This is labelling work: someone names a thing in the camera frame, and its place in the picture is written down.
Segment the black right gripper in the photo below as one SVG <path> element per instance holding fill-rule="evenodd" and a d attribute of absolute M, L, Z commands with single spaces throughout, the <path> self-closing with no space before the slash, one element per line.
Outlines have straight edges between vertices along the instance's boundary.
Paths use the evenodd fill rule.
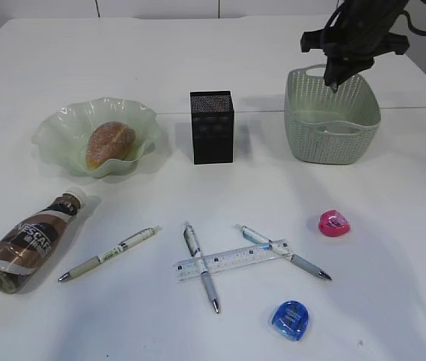
<path fill-rule="evenodd" d="M 371 58 L 385 53 L 403 55 L 409 49 L 405 35 L 391 32 L 396 14 L 384 11 L 337 11 L 323 28 L 304 32 L 301 51 L 319 49 L 328 57 L 324 81 L 332 91 L 361 71 L 371 68 Z"/>

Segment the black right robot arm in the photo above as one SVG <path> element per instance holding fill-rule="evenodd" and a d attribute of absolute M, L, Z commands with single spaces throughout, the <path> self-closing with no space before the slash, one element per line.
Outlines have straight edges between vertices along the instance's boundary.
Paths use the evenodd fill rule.
<path fill-rule="evenodd" d="M 386 53 L 403 55 L 409 49 L 405 35 L 390 32 L 406 1 L 344 1 L 321 29 L 302 34 L 301 51 L 322 50 L 327 57 L 325 85 L 333 92 L 374 58 Z"/>

